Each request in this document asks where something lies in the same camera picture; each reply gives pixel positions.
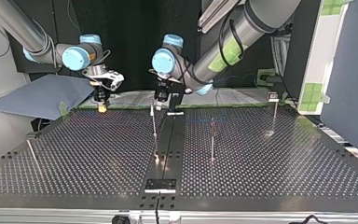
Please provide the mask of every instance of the vertical metal pin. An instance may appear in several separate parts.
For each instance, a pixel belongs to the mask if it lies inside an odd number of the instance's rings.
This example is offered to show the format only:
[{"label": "vertical metal pin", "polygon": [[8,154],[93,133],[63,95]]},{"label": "vertical metal pin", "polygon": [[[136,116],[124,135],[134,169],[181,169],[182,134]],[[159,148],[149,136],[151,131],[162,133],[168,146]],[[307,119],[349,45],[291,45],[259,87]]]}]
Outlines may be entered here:
[{"label": "vertical metal pin", "polygon": [[274,109],[274,121],[277,118],[277,111],[278,111],[278,102],[275,102],[275,109]]},{"label": "vertical metal pin", "polygon": [[216,136],[216,124],[215,124],[215,121],[214,121],[214,118],[212,118],[212,121],[211,121],[211,131],[212,131],[212,134],[211,134],[211,161],[214,161],[214,137]]},{"label": "vertical metal pin", "polygon": [[155,114],[154,114],[153,102],[150,103],[150,116],[152,117],[152,120],[153,120],[153,136],[154,136],[154,141],[155,141],[155,153],[156,153],[156,152],[158,152],[158,144],[157,144],[156,118],[155,118]]},{"label": "vertical metal pin", "polygon": [[34,148],[32,147],[31,141],[30,141],[29,139],[27,139],[27,144],[28,144],[28,148],[29,148],[30,151],[31,151],[32,158],[33,158],[34,160],[36,160],[36,155],[34,154]]}]

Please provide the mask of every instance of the end effector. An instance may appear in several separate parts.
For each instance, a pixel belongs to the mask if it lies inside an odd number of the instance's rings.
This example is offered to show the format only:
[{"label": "end effector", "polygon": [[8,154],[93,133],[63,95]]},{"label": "end effector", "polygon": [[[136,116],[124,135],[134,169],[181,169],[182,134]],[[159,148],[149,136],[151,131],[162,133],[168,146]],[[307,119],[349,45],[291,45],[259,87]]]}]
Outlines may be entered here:
[{"label": "end effector", "polygon": [[35,55],[26,49],[25,57],[36,63],[63,64],[73,71],[83,70],[83,76],[90,80],[94,88],[93,100],[100,112],[105,112],[109,106],[109,98],[124,81],[124,77],[113,70],[108,70],[104,60],[110,50],[103,51],[101,38],[98,35],[82,35],[79,45],[58,44],[54,50],[56,58],[49,55]]}]

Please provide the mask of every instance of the green sticker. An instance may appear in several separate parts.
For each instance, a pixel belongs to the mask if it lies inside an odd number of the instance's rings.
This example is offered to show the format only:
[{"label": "green sticker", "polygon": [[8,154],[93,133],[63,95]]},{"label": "green sticker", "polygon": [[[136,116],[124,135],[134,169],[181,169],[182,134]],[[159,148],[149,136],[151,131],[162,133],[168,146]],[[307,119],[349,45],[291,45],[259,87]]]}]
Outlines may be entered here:
[{"label": "green sticker", "polygon": [[[243,50],[247,49],[247,46],[242,45]],[[223,54],[227,62],[231,65],[240,61],[241,48],[238,45],[237,41],[232,37],[226,45],[223,47]],[[214,72],[221,72],[227,67],[225,61],[223,61],[222,55],[220,53],[213,59],[213,61],[209,64],[208,68]]]},{"label": "green sticker", "polygon": [[60,102],[60,114],[62,116],[62,119],[66,119],[66,116],[69,114],[69,111],[66,108],[66,105],[64,102]]},{"label": "green sticker", "polygon": [[322,101],[322,84],[306,83],[301,97],[301,111],[316,111]]},{"label": "green sticker", "polygon": [[322,16],[339,15],[341,14],[344,0],[324,0],[322,7]]}]

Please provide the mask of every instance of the black cable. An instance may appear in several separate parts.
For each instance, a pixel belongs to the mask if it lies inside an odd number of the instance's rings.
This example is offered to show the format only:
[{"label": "black cable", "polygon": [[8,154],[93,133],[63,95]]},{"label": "black cable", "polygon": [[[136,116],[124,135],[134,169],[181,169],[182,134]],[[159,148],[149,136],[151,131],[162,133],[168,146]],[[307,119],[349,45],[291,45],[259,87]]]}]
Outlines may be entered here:
[{"label": "black cable", "polygon": [[[274,37],[274,36],[272,36],[272,43],[275,43],[275,37]],[[278,60],[278,55],[277,55],[276,50],[274,49],[273,52],[274,52],[275,60]],[[281,72],[279,71],[279,69],[278,69],[278,72],[277,72],[276,75],[278,75],[278,77],[281,78],[282,84],[283,84],[284,88],[286,89],[287,94],[288,94],[289,97],[292,99],[293,104],[295,104],[296,108],[298,109],[298,105],[297,105],[297,103],[296,103],[296,101],[295,101],[295,98],[293,98],[292,94],[290,93],[289,89],[288,89],[287,86],[286,86],[286,83],[284,83],[283,76],[281,75]]]},{"label": "black cable", "polygon": [[231,30],[232,35],[234,36],[235,41],[237,41],[238,46],[240,46],[241,54],[239,56],[240,60],[243,59],[244,54],[244,48],[240,39],[240,36],[237,33],[237,30],[235,29],[234,20],[229,20],[229,28]]},{"label": "black cable", "polygon": [[157,203],[156,203],[156,210],[155,210],[155,214],[156,214],[156,223],[157,223],[157,224],[159,224],[158,204],[159,204],[159,194],[158,194],[158,199],[157,199]]},{"label": "black cable", "polygon": [[327,222],[323,222],[323,221],[319,220],[319,218],[317,218],[317,217],[314,216],[314,215],[310,215],[309,217],[306,217],[306,218],[304,219],[304,221],[302,221],[302,222],[290,222],[289,224],[307,224],[307,223],[310,222],[310,219],[311,219],[311,218],[315,219],[317,222],[319,222],[319,223],[321,223],[321,224],[328,224]]},{"label": "black cable", "polygon": [[[241,0],[238,0],[237,3],[234,5],[234,7],[232,7],[232,9],[228,12],[228,14],[225,16],[225,19],[223,20],[223,24],[222,26],[220,27],[220,32],[219,32],[219,50],[220,50],[220,55],[223,59],[223,61],[225,62],[225,64],[230,67],[230,66],[233,66],[234,64],[230,64],[228,62],[228,60],[226,59],[226,56],[225,56],[225,53],[223,51],[223,33],[225,31],[225,27],[226,27],[226,24],[227,24],[227,21],[228,19],[230,18],[232,12],[234,11],[235,7],[241,2]],[[240,40],[240,37],[238,36],[237,34],[237,31],[235,30],[235,26],[232,25],[230,26],[230,30],[231,30],[231,33],[233,34],[235,40],[237,41],[238,45],[240,46],[240,49],[241,49],[241,56],[240,56],[240,59],[244,53],[243,51],[243,45],[241,43],[241,40]]]},{"label": "black cable", "polygon": [[[191,62],[187,57],[186,57],[186,61],[188,61],[188,63],[191,65]],[[201,85],[211,84],[210,82],[201,81],[199,78],[197,78],[196,74],[194,73],[194,66],[191,68],[191,71],[188,71],[188,73],[190,74],[191,78],[193,78],[196,82],[198,82]]]},{"label": "black cable", "polygon": [[286,89],[287,94],[288,94],[289,97],[292,99],[293,104],[295,104],[296,108],[298,109],[298,105],[297,105],[297,103],[296,103],[296,101],[295,101],[295,98],[293,98],[292,94],[290,94],[289,89],[287,89],[287,86],[286,86],[286,84],[285,84],[284,81],[283,81],[283,76],[281,76],[281,74],[279,74],[279,73],[277,73],[277,76],[281,78],[282,84],[283,84],[284,88]]}]

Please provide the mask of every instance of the metal rod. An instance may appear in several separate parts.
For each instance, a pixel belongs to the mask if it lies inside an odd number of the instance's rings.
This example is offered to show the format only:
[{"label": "metal rod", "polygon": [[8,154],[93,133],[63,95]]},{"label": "metal rod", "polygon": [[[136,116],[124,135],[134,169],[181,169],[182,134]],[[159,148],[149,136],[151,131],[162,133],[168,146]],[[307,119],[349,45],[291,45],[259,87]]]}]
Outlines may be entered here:
[{"label": "metal rod", "polygon": [[216,136],[216,124],[214,122],[214,118],[212,118],[212,121],[211,121],[211,131],[212,131],[212,137],[211,137],[211,161],[214,161],[214,137]]},{"label": "metal rod", "polygon": [[45,46],[43,31],[12,0],[0,0],[0,24],[30,52]]},{"label": "metal rod", "polygon": [[153,136],[154,136],[154,141],[155,141],[155,152],[158,152],[157,127],[156,127],[156,118],[155,118],[155,114],[154,114],[153,102],[150,103],[150,116],[152,117],[152,121],[153,121]]},{"label": "metal rod", "polygon": [[28,148],[30,149],[31,151],[31,154],[32,154],[32,158],[34,160],[37,160],[37,157],[36,155],[34,154],[34,148],[32,147],[32,144],[31,144],[31,141],[27,139],[27,144],[28,144]]},{"label": "metal rod", "polygon": [[275,109],[274,109],[274,121],[277,118],[277,111],[278,111],[278,102],[275,102]]}]

